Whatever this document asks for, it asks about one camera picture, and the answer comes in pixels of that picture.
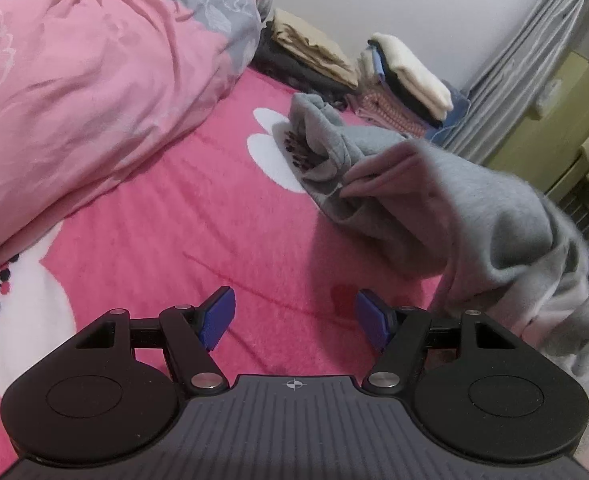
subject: crosshair marking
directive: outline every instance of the crosshair marking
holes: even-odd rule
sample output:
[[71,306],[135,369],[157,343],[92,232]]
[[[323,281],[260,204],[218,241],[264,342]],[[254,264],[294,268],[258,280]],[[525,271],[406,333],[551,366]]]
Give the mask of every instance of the crosshair marking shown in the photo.
[[287,381],[287,383],[283,383],[283,385],[287,386],[291,390],[297,390],[298,388],[305,386],[305,384],[302,383],[302,381],[300,381],[299,379],[291,379]]

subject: gray ridged panel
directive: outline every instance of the gray ridged panel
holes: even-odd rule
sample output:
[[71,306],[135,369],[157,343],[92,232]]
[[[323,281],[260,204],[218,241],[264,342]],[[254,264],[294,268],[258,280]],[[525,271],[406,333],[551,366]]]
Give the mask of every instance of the gray ridged panel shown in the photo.
[[192,400],[159,442],[122,462],[55,469],[18,462],[4,480],[582,480],[570,458],[524,468],[468,462],[436,446],[400,402],[366,396],[347,377],[241,376]]

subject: metal screw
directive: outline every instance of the metal screw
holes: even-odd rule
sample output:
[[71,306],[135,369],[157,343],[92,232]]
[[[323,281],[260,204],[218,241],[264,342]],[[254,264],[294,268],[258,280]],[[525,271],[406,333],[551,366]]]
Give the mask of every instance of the metal screw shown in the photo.
[[201,390],[213,390],[217,386],[223,384],[223,377],[212,372],[203,372],[195,375],[191,379],[191,383],[194,387]]
[[368,382],[377,388],[392,388],[399,381],[399,376],[392,372],[375,372],[368,378]]

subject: black circular pad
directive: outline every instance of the black circular pad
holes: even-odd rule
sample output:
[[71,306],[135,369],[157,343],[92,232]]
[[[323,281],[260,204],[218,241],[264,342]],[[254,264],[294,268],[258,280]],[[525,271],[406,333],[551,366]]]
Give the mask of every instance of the black circular pad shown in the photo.
[[529,415],[543,403],[539,386],[511,375],[479,379],[470,386],[468,396],[477,408],[497,416]]
[[589,403],[583,389],[534,349],[478,349],[425,373],[415,413],[464,456],[528,463],[571,453]]
[[50,407],[63,416],[90,418],[114,408],[123,396],[119,383],[98,375],[69,377],[56,383],[46,399]]
[[178,398],[162,372],[129,349],[61,348],[6,391],[1,418],[15,448],[55,465],[95,465],[152,443]]

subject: white wall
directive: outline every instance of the white wall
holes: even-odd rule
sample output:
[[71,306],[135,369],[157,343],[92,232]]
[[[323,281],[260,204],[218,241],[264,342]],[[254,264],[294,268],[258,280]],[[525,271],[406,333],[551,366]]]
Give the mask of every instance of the white wall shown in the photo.
[[537,0],[275,0],[355,58],[372,32],[401,38],[459,88],[472,82]]

